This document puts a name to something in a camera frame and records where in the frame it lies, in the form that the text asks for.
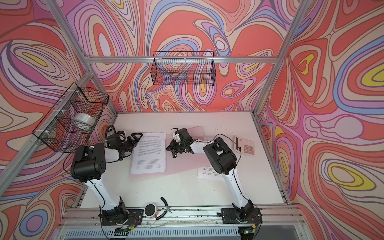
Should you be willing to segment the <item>pink paper folder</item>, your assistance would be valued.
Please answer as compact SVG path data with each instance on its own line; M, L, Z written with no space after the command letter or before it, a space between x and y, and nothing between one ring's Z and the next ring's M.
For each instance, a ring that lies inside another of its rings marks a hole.
M166 147L171 143L173 135L166 134ZM166 170L163 173L154 174L142 174L132 175L131 177L149 177L149 176L161 176L161 175L172 175L184 171L198 169L209 165L209 160L205 154L190 154L183 153L178 154L177 158L172 157L172 153L166 151Z

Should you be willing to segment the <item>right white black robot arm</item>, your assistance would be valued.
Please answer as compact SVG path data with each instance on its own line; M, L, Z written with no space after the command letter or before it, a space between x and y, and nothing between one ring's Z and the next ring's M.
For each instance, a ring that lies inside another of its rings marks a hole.
M227 143L222 139L223 134L217 134L212 140L194 139L186 128L175 128L173 139L166 148L173 158L178 154L205 154L217 174L221 175L227 184L233 199L236 220L246 222L251 216L255 205L246 196L238 180L237 166L239 159Z

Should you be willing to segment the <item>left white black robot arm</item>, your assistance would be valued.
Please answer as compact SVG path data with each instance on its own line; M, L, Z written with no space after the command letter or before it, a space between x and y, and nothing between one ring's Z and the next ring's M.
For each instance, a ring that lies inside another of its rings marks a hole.
M107 186L103 175L107 165L129 157L143 135L132 133L126 136L124 131L116 131L115 127L110 125L106 130L104 143L82 146L75 151L70 174L75 180L84 183L98 198L102 224L123 225L130 217L122 197L118 196L112 187Z

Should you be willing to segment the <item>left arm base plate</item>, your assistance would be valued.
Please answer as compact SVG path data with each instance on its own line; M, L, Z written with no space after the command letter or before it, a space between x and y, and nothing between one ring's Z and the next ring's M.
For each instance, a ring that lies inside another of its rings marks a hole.
M108 216L100 214L101 225L104 226L128 226L137 227L142 224L144 210L143 209L128 209L127 214Z

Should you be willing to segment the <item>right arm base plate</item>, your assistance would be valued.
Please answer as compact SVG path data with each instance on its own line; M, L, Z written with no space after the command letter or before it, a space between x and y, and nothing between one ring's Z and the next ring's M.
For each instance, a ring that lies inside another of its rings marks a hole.
M258 226L263 223L263 216L257 208L245 212L234 208L222 208L217 212L217 216L222 219L223 224L253 224Z

